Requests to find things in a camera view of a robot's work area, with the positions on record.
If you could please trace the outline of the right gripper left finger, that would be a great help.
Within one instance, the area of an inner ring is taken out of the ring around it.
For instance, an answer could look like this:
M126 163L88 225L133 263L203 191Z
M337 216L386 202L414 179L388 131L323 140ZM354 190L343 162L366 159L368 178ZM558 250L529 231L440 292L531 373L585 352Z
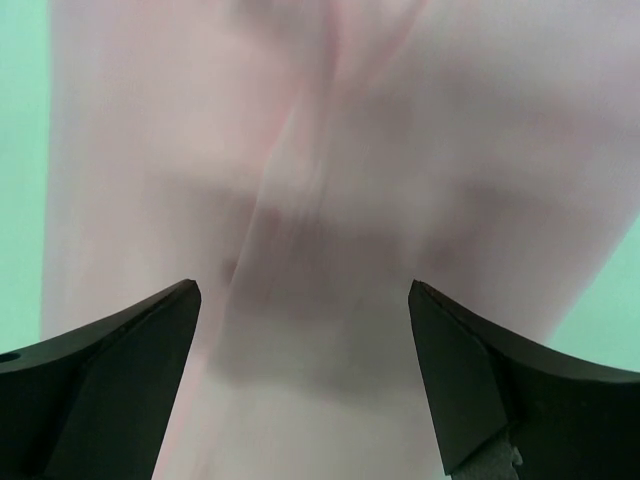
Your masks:
M183 280L2 354L2 478L151 478L200 306L197 283Z

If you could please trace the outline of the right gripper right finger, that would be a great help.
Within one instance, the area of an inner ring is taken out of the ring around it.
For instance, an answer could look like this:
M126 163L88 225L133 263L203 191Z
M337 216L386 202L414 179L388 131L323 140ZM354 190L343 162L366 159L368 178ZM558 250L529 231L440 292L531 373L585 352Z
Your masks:
M635 479L639 376L549 349L416 281L411 327L454 479Z

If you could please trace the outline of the pink t shirt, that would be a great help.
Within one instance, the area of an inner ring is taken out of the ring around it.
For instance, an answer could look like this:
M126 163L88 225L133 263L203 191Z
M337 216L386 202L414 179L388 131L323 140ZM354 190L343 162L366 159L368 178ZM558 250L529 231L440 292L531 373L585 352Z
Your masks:
M184 278L158 479L426 479L407 295L549 336L639 212L635 1L53 1L43 332Z

